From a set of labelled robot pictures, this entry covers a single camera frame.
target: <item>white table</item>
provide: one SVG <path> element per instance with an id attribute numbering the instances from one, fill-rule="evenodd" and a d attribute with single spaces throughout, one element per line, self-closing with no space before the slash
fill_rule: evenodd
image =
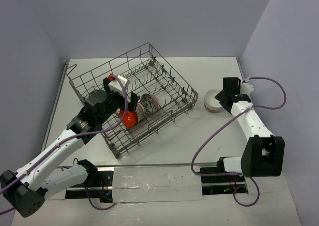
<path id="1" fill-rule="evenodd" d="M 69 66 L 92 68 L 109 59 L 71 59 Z M 62 165 L 72 165 L 73 158 L 87 159 L 95 165 L 136 165 L 189 163 L 200 145 L 231 119 L 226 111 L 209 113 L 203 105 L 206 91 L 222 88 L 223 77 L 242 78 L 235 57 L 167 58 L 177 71 L 198 91 L 198 101 L 189 114 L 183 114 L 158 134 L 116 159 L 103 138 L 98 135 L 86 146 L 68 157 Z M 82 107 L 65 77 L 47 133 L 44 147 L 54 141 Z M 222 156 L 240 156 L 246 139 L 237 122 L 213 139 L 199 155 L 197 162 L 216 162 Z M 22 218 L 16 213 L 12 225 L 290 225 L 300 221 L 283 174 L 280 177 L 256 178 L 261 190 L 257 205 L 237 205 L 232 195 L 204 196 L 199 201 L 119 204 L 109 211 L 93 209 L 87 200 L 50 199 L 34 215 Z M 239 194 L 244 203 L 256 197 L 256 189 L 247 180 L 249 194 Z"/>

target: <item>robotic arm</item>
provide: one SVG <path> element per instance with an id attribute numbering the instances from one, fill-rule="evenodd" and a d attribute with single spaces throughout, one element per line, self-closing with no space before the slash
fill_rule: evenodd
<path id="1" fill-rule="evenodd" d="M 16 172 L 6 170 L 0 176 L 2 189 L 16 181 L 12 187 L 3 192 L 3 195 L 23 217 L 34 214 L 45 199 L 63 189 L 75 184 L 87 185 L 96 178 L 97 168 L 87 160 L 79 161 L 72 168 L 59 174 L 49 175 L 69 155 L 87 144 L 96 135 L 93 132 L 102 130 L 103 123 L 118 108 L 124 110 L 125 99 L 122 95 L 128 80 L 121 76 L 115 78 L 122 84 L 112 81 L 111 77 L 105 78 L 104 90 L 94 90 L 89 94 L 80 113 L 41 154 Z M 131 93 L 128 111 L 135 112 L 137 101 L 138 96 Z"/>
<path id="2" fill-rule="evenodd" d="M 222 158 L 219 164 L 223 165 L 226 172 L 243 173 L 246 177 L 279 176 L 285 142 L 280 136 L 274 136 L 262 123 L 252 108 L 248 94 L 241 93 L 244 84 L 239 78 L 224 78 L 223 90 L 215 97 L 233 116 L 250 109 L 237 119 L 247 139 L 243 155 Z"/>

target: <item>white wall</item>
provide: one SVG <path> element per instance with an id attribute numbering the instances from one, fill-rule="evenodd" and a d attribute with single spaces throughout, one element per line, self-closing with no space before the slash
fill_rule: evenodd
<path id="1" fill-rule="evenodd" d="M 319 1 L 270 0 L 242 57 L 246 77 L 268 76 L 287 91 L 282 110 L 259 110 L 285 142 L 284 172 L 304 226 L 319 223 Z M 257 82 L 256 103 L 275 105 L 282 94 Z"/>
<path id="2" fill-rule="evenodd" d="M 62 60 L 27 0 L 0 0 L 0 172 L 40 151 L 62 74 Z M 11 208 L 1 195 L 0 212 Z M 11 224 L 13 212 L 0 216 Z"/>
<path id="3" fill-rule="evenodd" d="M 29 0 L 64 58 L 241 56 L 269 0 Z"/>

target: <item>dish rack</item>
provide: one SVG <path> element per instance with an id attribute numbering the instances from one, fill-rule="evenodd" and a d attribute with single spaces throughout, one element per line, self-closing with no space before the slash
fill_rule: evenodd
<path id="1" fill-rule="evenodd" d="M 130 81 L 127 88 L 137 95 L 151 93 L 159 101 L 156 113 L 128 129 L 123 124 L 102 134 L 107 146 L 116 158 L 128 152 L 153 133 L 176 118 L 188 113 L 195 105 L 197 91 L 176 71 L 176 69 L 149 43 L 143 44 L 108 62 L 84 73 L 76 71 L 77 64 L 67 67 L 69 82 L 84 103 L 89 93 L 103 88 L 103 79 L 110 73 L 121 75 Z M 107 129 L 119 121 L 119 113 L 114 113 L 103 125 Z"/>

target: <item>table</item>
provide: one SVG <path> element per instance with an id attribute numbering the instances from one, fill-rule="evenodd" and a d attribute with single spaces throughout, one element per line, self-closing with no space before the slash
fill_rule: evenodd
<path id="1" fill-rule="evenodd" d="M 77 64 L 83 69 L 98 66 L 110 59 L 71 59 L 69 66 Z M 220 89 L 223 77 L 242 79 L 235 57 L 167 58 L 177 71 L 198 91 L 198 101 L 189 114 L 183 114 L 158 134 L 153 134 L 121 159 L 116 159 L 102 136 L 97 135 L 86 146 L 68 157 L 61 165 L 70 166 L 73 158 L 87 159 L 95 165 L 143 165 L 189 163 L 200 145 L 231 115 L 222 111 L 209 113 L 203 98 L 209 89 Z M 52 121 L 43 148 L 50 145 L 65 129 L 82 107 L 68 79 L 63 76 Z M 213 139 L 199 155 L 197 162 L 216 162 L 222 156 L 240 156 L 246 139 L 237 122 Z M 245 208 L 237 205 L 232 195 L 204 196 L 199 201 L 151 202 L 118 204 L 109 211 L 93 209 L 87 200 L 48 200 L 42 208 L 28 218 L 16 213 L 12 225 L 291 225 L 300 221 L 284 175 L 256 178 L 261 190 L 257 205 Z M 238 199 L 251 202 L 256 189 L 247 179 L 249 194 Z"/>

